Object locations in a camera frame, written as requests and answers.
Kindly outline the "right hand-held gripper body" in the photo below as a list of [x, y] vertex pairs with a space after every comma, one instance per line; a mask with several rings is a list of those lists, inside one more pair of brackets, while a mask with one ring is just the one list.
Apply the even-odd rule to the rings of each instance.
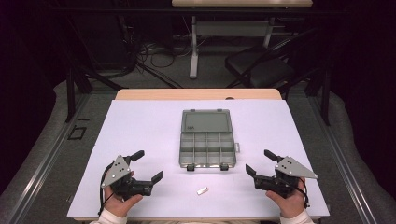
[[276, 161], [273, 176], [258, 175], [253, 172], [256, 189], [271, 190], [283, 198], [288, 198], [297, 188], [301, 177], [317, 179], [318, 175], [290, 156], [269, 156]]

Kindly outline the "black chair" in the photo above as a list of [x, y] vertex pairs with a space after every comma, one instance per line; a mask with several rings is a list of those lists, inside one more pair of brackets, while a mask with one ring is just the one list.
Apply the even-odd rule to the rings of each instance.
[[236, 52], [225, 59], [225, 68], [235, 76], [228, 85], [247, 88], [277, 89], [280, 93], [315, 74], [318, 69], [303, 70], [297, 53], [318, 36], [318, 28], [290, 36], [272, 47], [254, 46]]

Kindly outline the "grey plastic compartment box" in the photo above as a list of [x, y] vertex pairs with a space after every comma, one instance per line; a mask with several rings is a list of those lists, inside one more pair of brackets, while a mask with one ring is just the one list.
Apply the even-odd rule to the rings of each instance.
[[183, 111], [178, 159], [182, 168], [228, 171], [236, 165], [237, 151], [229, 109]]

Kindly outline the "black metal stand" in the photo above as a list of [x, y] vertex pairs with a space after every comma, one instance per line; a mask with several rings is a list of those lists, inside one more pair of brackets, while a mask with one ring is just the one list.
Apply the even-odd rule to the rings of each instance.
[[99, 75], [92, 69], [79, 65], [72, 66], [66, 75], [66, 93], [67, 93], [67, 117], [66, 122], [69, 122], [76, 114], [76, 95], [75, 87], [83, 94], [90, 94], [92, 91], [92, 85], [89, 82], [88, 77], [93, 77], [94, 79], [100, 81], [101, 83], [107, 85], [115, 91], [122, 90], [122, 86], [114, 83], [113, 81]]
[[317, 96], [321, 91], [320, 100], [320, 116], [326, 125], [330, 125], [329, 121], [329, 101], [331, 89], [332, 67], [328, 63], [320, 63], [312, 72], [310, 81], [305, 89], [308, 96]]

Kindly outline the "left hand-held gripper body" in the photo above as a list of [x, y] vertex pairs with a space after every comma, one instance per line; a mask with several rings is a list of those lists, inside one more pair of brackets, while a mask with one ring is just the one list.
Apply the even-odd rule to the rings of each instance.
[[150, 196], [154, 185], [151, 183], [151, 179], [150, 181], [141, 181], [132, 177], [130, 156], [119, 155], [107, 166], [101, 180], [101, 188], [110, 186], [113, 193], [121, 196], [123, 200], [128, 200], [137, 194]]

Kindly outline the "person's left hand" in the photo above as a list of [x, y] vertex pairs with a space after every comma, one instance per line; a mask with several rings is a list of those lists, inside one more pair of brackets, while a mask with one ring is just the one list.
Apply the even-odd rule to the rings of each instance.
[[104, 208], [117, 217], [127, 217], [131, 208], [143, 199], [142, 195], [137, 194], [124, 201], [121, 196], [113, 193], [110, 186], [104, 188], [104, 194], [106, 200]]

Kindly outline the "white-legged desk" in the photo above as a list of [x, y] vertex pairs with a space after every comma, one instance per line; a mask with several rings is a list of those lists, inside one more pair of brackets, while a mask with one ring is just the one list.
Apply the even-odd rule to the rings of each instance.
[[[308, 8], [313, 0], [172, 0], [173, 7], [184, 9], [256, 9], [256, 8]], [[274, 28], [274, 17], [264, 21], [200, 21], [191, 17], [191, 68], [190, 78], [198, 75], [198, 44], [197, 37], [201, 36], [262, 36], [263, 44], [267, 46]]]

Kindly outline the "person's right hand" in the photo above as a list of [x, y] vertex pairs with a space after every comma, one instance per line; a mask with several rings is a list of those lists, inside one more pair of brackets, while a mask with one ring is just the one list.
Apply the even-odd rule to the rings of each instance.
[[288, 198], [283, 198], [271, 190], [267, 190], [265, 195], [279, 207], [281, 217], [294, 218], [305, 210], [304, 189], [305, 179], [301, 177], [298, 188]]

